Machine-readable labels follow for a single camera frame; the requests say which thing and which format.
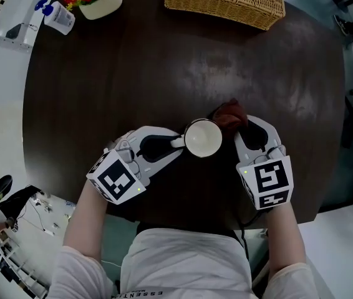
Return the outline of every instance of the human arm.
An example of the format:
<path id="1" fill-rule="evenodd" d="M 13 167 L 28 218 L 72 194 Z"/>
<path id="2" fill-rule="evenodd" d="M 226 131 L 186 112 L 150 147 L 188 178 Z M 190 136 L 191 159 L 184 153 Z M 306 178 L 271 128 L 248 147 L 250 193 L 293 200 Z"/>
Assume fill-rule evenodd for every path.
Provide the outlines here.
<path id="1" fill-rule="evenodd" d="M 113 284 L 100 264 L 107 201 L 87 181 L 57 256 L 48 299 L 110 298 Z"/>
<path id="2" fill-rule="evenodd" d="M 99 262 L 106 208 L 107 201 L 86 181 L 65 232 L 63 245 Z"/>
<path id="3" fill-rule="evenodd" d="M 290 202 L 274 207 L 266 220 L 269 282 L 263 299 L 319 299 Z"/>
<path id="4" fill-rule="evenodd" d="M 276 206 L 267 213 L 269 279 L 295 263 L 306 263 L 304 242 L 291 203 Z"/>

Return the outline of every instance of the white cup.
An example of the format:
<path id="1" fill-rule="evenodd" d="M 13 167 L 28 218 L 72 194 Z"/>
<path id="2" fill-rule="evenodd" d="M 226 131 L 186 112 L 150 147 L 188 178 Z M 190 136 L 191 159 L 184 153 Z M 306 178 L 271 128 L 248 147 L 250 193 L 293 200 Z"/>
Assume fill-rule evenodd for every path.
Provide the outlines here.
<path id="1" fill-rule="evenodd" d="M 185 134 L 171 141 L 174 148 L 184 147 L 193 155 L 207 157 L 221 147 L 222 133 L 218 125 L 206 118 L 191 122 L 185 129 Z"/>

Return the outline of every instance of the blue bottle cap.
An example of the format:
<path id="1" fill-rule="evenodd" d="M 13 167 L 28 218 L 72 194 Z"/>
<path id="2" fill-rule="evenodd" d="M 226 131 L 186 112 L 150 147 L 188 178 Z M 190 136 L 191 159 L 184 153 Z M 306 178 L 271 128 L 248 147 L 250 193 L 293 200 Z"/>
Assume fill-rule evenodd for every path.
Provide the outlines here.
<path id="1" fill-rule="evenodd" d="M 45 6 L 45 3 L 47 3 L 47 0 L 39 0 L 38 3 L 36 4 L 34 10 L 37 11 L 40 8 L 42 8 L 42 13 L 45 16 L 48 16 L 49 14 L 51 14 L 53 12 L 53 7 L 50 4 L 47 4 Z"/>

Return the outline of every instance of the brown cloth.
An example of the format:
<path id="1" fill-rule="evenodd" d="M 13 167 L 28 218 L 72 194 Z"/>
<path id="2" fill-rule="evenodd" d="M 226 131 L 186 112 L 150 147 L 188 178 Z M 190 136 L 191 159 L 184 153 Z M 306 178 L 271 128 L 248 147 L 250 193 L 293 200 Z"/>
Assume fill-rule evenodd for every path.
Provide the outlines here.
<path id="1" fill-rule="evenodd" d="M 247 114 L 235 98 L 217 108 L 211 119 L 221 128 L 225 138 L 232 138 L 239 127 L 248 126 Z"/>

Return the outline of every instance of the cup handle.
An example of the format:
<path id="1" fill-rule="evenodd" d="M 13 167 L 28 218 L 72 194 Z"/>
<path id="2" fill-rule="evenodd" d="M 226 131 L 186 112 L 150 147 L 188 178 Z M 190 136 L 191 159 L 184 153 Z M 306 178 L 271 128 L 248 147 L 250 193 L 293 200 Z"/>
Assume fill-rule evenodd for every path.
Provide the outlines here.
<path id="1" fill-rule="evenodd" d="M 184 147 L 185 146 L 185 135 L 170 142 L 171 146 L 174 148 Z"/>

